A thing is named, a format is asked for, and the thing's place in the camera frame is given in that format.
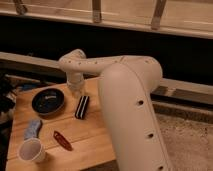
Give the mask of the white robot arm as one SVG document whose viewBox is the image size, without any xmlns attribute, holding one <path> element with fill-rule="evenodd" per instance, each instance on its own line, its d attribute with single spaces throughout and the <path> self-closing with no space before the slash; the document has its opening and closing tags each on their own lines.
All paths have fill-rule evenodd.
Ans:
<svg viewBox="0 0 213 171">
<path fill-rule="evenodd" d="M 98 75 L 98 94 L 120 171 L 173 171 L 150 93 L 162 79 L 159 62 L 149 56 L 88 59 L 76 49 L 59 59 L 67 85 L 80 94 L 83 75 Z"/>
</svg>

